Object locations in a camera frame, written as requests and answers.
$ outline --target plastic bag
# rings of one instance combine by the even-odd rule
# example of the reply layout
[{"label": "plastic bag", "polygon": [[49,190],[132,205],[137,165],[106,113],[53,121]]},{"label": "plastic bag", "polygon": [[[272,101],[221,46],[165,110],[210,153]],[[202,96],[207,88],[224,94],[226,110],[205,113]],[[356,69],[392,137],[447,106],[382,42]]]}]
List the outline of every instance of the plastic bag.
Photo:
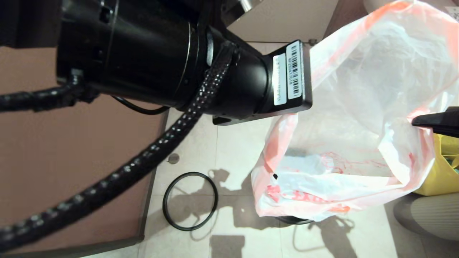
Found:
[{"label": "plastic bag", "polygon": [[252,171],[260,216],[321,221],[418,189],[434,158],[431,129],[459,92],[459,24],[396,1],[310,51],[313,107],[275,122]]}]

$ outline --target white label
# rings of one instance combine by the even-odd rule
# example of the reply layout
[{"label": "white label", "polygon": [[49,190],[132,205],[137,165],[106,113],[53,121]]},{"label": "white label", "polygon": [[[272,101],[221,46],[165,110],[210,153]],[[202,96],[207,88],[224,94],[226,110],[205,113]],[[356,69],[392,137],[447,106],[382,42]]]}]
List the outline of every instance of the white label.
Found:
[{"label": "white label", "polygon": [[287,46],[288,99],[301,97],[304,88],[303,48],[299,41]]},{"label": "white label", "polygon": [[287,73],[285,67],[285,54],[273,57],[273,93],[274,105],[287,103]]},{"label": "white label", "polygon": [[457,6],[445,6],[445,9],[448,11],[449,15],[453,17],[456,21],[459,22],[459,7]]}]

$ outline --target beige floor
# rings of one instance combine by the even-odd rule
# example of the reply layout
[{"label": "beige floor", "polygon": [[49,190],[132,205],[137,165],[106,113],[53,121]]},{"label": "beige floor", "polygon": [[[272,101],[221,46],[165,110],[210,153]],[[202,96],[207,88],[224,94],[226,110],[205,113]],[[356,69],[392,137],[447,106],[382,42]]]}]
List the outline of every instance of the beige floor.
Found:
[{"label": "beige floor", "polygon": [[[256,44],[262,52],[279,45]],[[179,116],[171,110],[168,125]],[[392,215],[393,203],[321,223],[286,226],[260,218],[254,210],[250,171],[264,146],[272,119],[217,127],[204,116],[177,148],[177,164],[157,168],[144,242],[91,258],[457,258],[459,245],[420,237],[404,229]],[[217,184],[217,212],[202,228],[183,232],[162,213],[167,186],[177,176],[197,171]],[[213,203],[210,186],[201,178],[179,182],[169,210],[180,225],[204,220]]]}]

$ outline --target barcode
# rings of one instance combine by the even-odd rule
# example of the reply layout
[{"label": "barcode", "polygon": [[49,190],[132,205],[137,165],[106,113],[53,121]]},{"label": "barcode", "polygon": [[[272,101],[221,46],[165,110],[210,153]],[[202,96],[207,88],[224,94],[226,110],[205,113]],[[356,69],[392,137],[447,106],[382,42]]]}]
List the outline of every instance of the barcode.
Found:
[{"label": "barcode", "polygon": [[293,85],[293,94],[300,93],[300,82],[298,73],[298,47],[295,45],[291,49],[291,58],[289,58],[289,79]]}]

